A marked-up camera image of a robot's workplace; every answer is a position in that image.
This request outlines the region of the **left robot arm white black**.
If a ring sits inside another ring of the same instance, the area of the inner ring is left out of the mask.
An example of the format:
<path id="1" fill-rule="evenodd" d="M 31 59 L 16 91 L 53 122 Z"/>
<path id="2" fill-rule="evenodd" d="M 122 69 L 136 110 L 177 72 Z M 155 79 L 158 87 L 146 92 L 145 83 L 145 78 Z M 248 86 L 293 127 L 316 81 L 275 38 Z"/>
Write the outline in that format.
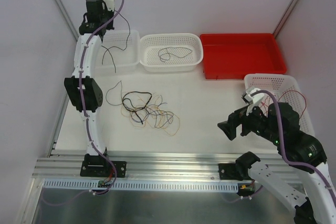
<path id="1" fill-rule="evenodd" d="M 86 0 L 86 9 L 79 27 L 74 71 L 71 77 L 64 79 L 64 86 L 71 104 L 81 116 L 87 140 L 87 154 L 98 156 L 105 154 L 107 148 L 99 123 L 103 93 L 94 79 L 95 63 L 106 29 L 97 29 L 104 25 L 114 12 L 108 10 L 103 0 Z"/>

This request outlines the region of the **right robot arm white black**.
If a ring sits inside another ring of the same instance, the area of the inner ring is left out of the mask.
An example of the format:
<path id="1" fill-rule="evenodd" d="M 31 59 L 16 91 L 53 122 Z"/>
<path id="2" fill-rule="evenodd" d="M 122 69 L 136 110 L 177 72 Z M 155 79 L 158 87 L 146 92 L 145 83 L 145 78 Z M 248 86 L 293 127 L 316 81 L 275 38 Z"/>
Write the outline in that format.
<path id="1" fill-rule="evenodd" d="M 256 180 L 272 193 L 293 215 L 295 223 L 335 223 L 335 190 L 329 177 L 327 156 L 322 144 L 300 129 L 299 114 L 289 103 L 271 104 L 263 114 L 256 106 L 247 114 L 247 107 L 228 116 L 218 127 L 229 140 L 254 133 L 272 142 L 283 160 L 300 178 L 302 194 L 273 174 L 252 152 L 246 152 L 233 164 L 220 164 L 221 176 L 235 180 Z"/>

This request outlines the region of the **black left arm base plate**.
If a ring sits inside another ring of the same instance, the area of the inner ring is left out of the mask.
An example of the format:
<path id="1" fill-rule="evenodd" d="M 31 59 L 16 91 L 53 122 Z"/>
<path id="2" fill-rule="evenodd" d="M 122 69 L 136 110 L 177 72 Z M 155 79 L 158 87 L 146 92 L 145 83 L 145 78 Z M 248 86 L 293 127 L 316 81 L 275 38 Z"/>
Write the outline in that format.
<path id="1" fill-rule="evenodd" d="M 112 161 L 117 171 L 118 178 L 125 178 L 127 162 Z M 111 164 L 99 155 L 86 154 L 81 165 L 81 177 L 109 177 L 115 175 Z"/>

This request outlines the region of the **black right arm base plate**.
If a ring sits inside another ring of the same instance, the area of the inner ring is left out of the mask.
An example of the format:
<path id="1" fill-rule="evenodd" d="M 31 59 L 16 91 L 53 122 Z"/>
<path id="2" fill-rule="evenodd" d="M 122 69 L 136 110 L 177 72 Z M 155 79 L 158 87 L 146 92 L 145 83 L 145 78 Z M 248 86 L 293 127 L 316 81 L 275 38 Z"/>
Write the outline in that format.
<path id="1" fill-rule="evenodd" d="M 220 180 L 251 180 L 248 174 L 241 175 L 234 163 L 219 163 L 218 164 L 218 173 Z"/>

